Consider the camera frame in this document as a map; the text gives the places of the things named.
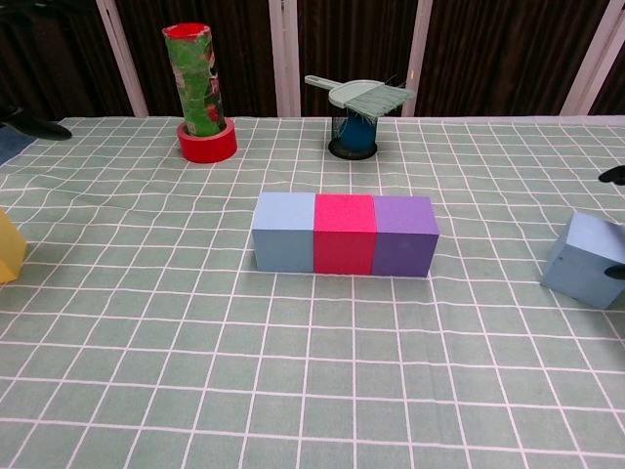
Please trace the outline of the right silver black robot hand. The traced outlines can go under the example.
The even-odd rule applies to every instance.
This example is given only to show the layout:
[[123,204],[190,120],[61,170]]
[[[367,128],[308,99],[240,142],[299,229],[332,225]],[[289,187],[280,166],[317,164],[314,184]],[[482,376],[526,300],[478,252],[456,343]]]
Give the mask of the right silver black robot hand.
[[[615,166],[607,171],[604,171],[599,177],[598,180],[602,183],[615,184],[616,186],[624,186],[625,185],[625,166],[619,165]],[[624,280],[625,279],[625,265],[614,265],[607,268],[604,271],[604,274],[607,277]]]

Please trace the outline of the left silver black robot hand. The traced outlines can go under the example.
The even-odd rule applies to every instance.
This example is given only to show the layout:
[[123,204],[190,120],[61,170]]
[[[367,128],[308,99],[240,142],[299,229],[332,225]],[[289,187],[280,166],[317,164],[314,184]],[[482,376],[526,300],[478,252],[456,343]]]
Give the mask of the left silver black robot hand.
[[1,124],[26,136],[49,140],[67,141],[72,133],[56,122],[39,118],[23,107],[1,105]]

